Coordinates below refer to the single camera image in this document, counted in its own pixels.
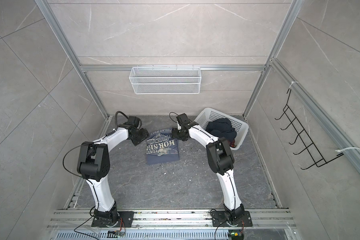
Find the robotic arm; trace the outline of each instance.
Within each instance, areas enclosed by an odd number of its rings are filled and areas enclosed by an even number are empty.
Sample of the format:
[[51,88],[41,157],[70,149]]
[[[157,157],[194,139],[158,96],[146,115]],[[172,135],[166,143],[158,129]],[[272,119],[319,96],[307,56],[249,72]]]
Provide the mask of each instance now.
[[99,224],[113,227],[118,223],[119,213],[108,185],[110,169],[109,152],[124,140],[130,139],[136,146],[144,141],[149,133],[144,128],[138,128],[141,120],[129,116],[128,121],[116,126],[104,137],[93,142],[83,142],[80,148],[77,172],[86,179],[95,199],[95,219]]
[[185,113],[177,116],[177,129],[172,130],[173,137],[186,141],[193,138],[206,148],[208,164],[216,173],[224,196],[224,216],[231,225],[241,223],[246,211],[237,194],[233,179],[233,158],[228,141],[206,132],[197,122],[191,122]]

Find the black clothing pile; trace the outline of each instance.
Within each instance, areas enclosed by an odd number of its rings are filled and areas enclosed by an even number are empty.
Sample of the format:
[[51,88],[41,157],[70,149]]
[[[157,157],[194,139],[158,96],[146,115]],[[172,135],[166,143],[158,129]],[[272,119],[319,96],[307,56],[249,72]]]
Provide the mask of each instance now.
[[232,123],[228,118],[219,118],[209,122],[205,130],[213,136],[225,137],[230,142],[231,147],[235,146],[237,132],[232,127]]

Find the gray wall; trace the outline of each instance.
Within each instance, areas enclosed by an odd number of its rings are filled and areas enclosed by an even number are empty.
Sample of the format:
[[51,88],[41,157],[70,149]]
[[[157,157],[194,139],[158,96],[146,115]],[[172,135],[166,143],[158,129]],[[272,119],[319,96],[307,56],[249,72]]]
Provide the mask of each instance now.
[[41,237],[103,122],[35,2],[0,1],[0,239]]
[[[291,1],[49,2],[82,64],[137,65],[264,64]],[[136,95],[125,72],[89,76],[110,114],[198,114],[205,107],[242,114],[259,77],[245,74],[203,72],[200,94],[187,95]]]
[[[278,59],[360,147],[360,1],[305,1]],[[277,196],[304,239],[360,239],[360,174],[344,156],[301,169],[313,163],[309,154],[294,155],[302,142],[290,145],[295,131],[280,130],[288,119],[275,120],[288,86],[271,70],[248,117]],[[294,93],[289,105],[325,159],[334,158],[336,145]]]

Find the mounting plate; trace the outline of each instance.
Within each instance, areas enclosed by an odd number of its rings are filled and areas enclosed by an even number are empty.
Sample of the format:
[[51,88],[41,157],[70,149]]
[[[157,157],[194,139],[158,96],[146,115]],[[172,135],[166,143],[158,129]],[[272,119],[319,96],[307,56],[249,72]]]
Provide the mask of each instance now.
[[[212,224],[214,227],[218,227],[222,222],[226,221],[224,211],[211,211]],[[243,220],[245,227],[252,227],[252,218],[249,211],[245,211],[244,215],[240,218]],[[231,227],[227,222],[220,225],[221,227]],[[243,223],[239,221],[237,227],[242,227]]]
[[[125,227],[131,227],[132,226],[132,221],[133,221],[133,216],[135,214],[135,212],[118,212],[119,213],[119,218],[123,219],[123,223]],[[121,221],[117,221],[116,225],[112,226],[112,227],[120,227],[120,223]],[[98,218],[94,218],[92,221],[92,225],[91,227],[108,227],[107,225],[109,225],[109,222],[107,221],[103,221],[101,219]]]

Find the black wire rack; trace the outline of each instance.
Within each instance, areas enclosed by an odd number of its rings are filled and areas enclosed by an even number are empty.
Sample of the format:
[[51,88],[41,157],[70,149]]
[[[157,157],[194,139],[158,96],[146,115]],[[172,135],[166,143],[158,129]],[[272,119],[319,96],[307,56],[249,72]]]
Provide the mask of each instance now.
[[[293,143],[290,143],[290,142],[289,142],[289,144],[290,144],[290,145],[295,144],[296,141],[298,140],[298,138],[300,138],[300,140],[301,140],[302,143],[304,144],[304,149],[303,149],[303,150],[301,150],[299,153],[293,153],[293,154],[294,154],[294,155],[299,155],[299,154],[302,153],[303,151],[307,150],[308,153],[309,153],[309,155],[311,156],[314,164],[312,164],[312,165],[310,165],[310,166],[308,166],[308,167],[306,167],[306,168],[302,168],[302,167],[301,167],[301,169],[302,169],[302,170],[306,170],[306,169],[308,169],[308,168],[310,168],[310,167],[313,167],[314,165],[316,165],[317,167],[321,167],[321,166],[323,166],[323,165],[325,165],[325,164],[327,164],[327,163],[330,163],[331,161],[335,160],[336,158],[339,158],[339,157],[343,156],[343,155],[344,155],[343,153],[339,153],[338,155],[336,155],[335,158],[333,158],[333,159],[331,159],[331,160],[329,160],[329,161],[327,161],[326,159],[324,159],[323,155],[321,154],[321,152],[319,151],[319,149],[316,147],[316,144],[313,142],[313,140],[312,140],[311,137],[309,136],[308,132],[305,130],[304,126],[301,124],[301,122],[299,121],[299,119],[296,117],[296,115],[293,113],[292,109],[291,109],[291,108],[289,107],[289,105],[288,105],[289,97],[291,96],[291,89],[288,89],[287,94],[288,94],[288,99],[287,99],[287,103],[285,104],[285,106],[284,106],[284,108],[283,108],[283,114],[282,114],[279,118],[275,118],[275,120],[280,120],[280,119],[285,115],[285,116],[288,118],[288,120],[289,120],[289,125],[288,125],[286,128],[284,128],[284,129],[282,129],[282,128],[280,128],[280,129],[284,131],[284,130],[286,130],[289,126],[293,126],[294,130],[295,130],[296,133],[297,133],[297,136],[296,136],[296,138],[295,138],[295,141],[294,141]],[[286,113],[286,111],[287,111],[288,109],[290,110],[290,112],[291,112],[292,115],[293,115],[292,120],[291,120],[291,118],[288,116],[288,114]],[[309,143],[309,142],[307,143],[306,141],[303,140],[303,138],[301,137],[301,135],[302,135],[303,133],[305,133],[305,134],[308,136],[310,143]],[[309,150],[309,147],[311,147],[311,146],[314,147],[314,148],[317,150],[317,152],[319,153],[319,160],[318,160],[318,161],[315,161],[315,157],[312,156],[312,152],[311,152],[311,150]]]

